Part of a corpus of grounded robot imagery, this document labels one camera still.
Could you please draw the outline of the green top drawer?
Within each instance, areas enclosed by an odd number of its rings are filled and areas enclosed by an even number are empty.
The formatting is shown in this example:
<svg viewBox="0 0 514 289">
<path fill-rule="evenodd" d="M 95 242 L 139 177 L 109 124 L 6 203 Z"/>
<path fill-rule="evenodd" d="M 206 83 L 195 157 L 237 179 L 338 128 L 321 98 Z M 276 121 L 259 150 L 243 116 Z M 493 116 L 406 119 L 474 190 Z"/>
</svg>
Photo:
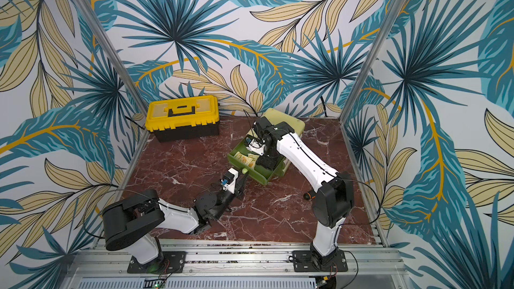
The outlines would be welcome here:
<svg viewBox="0 0 514 289">
<path fill-rule="evenodd" d="M 290 166 L 290 161 L 283 158 L 278 163 L 277 167 L 272 171 L 260 165 L 254 165 L 253 167 L 249 167 L 236 157 L 238 153 L 244 156 L 248 156 L 250 154 L 250 151 L 246 149 L 243 140 L 241 140 L 227 154 L 228 162 L 237 169 L 247 169 L 249 172 L 249 176 L 262 185 L 268 185 L 269 182 L 275 177 L 283 177 Z"/>
</svg>

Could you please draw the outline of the cream cookie packet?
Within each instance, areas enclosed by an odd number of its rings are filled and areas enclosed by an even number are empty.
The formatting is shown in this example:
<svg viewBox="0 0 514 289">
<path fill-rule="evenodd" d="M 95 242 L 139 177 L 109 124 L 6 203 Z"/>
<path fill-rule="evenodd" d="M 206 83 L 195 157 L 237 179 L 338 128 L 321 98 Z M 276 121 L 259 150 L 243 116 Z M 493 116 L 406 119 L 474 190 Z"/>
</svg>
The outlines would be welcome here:
<svg viewBox="0 0 514 289">
<path fill-rule="evenodd" d="M 252 157 L 249 157 L 247 155 L 242 154 L 241 152 L 237 152 L 234 155 L 234 158 L 242 163 L 251 163 L 254 159 Z"/>
<path fill-rule="evenodd" d="M 256 166 L 257 159 L 258 159 L 258 157 L 253 156 L 253 155 L 250 155 L 250 156 L 241 155 L 240 156 L 240 162 L 252 169 Z"/>
</svg>

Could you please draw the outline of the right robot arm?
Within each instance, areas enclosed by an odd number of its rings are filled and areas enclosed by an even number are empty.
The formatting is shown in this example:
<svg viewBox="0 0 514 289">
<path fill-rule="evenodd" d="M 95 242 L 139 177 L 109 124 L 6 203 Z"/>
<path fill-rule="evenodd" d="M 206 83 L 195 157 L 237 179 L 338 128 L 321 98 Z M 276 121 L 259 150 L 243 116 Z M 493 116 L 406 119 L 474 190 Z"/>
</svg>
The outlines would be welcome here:
<svg viewBox="0 0 514 289">
<path fill-rule="evenodd" d="M 288 123 L 272 124 L 262 117 L 254 122 L 252 131 L 256 137 L 247 149 L 259 154 L 256 164 L 274 170 L 282 159 L 287 159 L 308 180 L 314 193 L 312 209 L 317 229 L 309 259 L 298 254 L 293 259 L 319 271 L 337 266 L 344 258 L 337 247 L 339 232 L 355 203 L 353 182 L 310 150 Z"/>
</svg>

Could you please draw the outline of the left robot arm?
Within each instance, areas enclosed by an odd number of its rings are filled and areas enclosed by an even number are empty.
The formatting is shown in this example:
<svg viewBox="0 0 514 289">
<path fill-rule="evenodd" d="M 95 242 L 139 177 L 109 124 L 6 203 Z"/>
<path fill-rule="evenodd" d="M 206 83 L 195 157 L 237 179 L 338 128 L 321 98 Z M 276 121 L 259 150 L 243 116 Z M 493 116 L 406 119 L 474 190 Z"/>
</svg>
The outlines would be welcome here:
<svg viewBox="0 0 514 289">
<path fill-rule="evenodd" d="M 127 251 L 140 265 L 161 262 L 164 253 L 155 229 L 200 234 L 218 221 L 235 199 L 244 199 L 248 170 L 229 169 L 222 176 L 220 188 L 199 194 L 190 208 L 172 205 L 157 191 L 136 192 L 103 209 L 105 247 L 110 252 Z"/>
</svg>

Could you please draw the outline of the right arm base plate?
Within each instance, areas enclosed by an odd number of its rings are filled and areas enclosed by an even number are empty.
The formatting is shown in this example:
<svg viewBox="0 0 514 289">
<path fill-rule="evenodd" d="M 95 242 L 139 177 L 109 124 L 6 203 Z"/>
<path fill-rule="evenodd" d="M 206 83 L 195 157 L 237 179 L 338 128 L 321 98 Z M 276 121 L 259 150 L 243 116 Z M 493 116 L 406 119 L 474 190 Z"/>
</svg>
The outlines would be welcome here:
<svg viewBox="0 0 514 289">
<path fill-rule="evenodd" d="M 289 256 L 295 272 L 347 272 L 343 250 L 336 249 L 328 256 L 320 256 L 315 250 L 296 250 Z"/>
</svg>

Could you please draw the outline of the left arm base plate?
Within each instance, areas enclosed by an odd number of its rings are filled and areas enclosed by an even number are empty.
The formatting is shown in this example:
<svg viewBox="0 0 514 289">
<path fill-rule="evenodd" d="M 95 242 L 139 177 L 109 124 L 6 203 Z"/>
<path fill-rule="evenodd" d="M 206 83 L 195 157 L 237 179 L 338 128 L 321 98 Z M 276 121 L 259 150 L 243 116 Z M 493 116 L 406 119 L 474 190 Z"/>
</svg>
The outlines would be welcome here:
<svg viewBox="0 0 514 289">
<path fill-rule="evenodd" d="M 151 262 L 140 264 L 133 256 L 127 269 L 128 274 L 174 274 L 182 273 L 186 261 L 186 252 L 161 252 Z"/>
</svg>

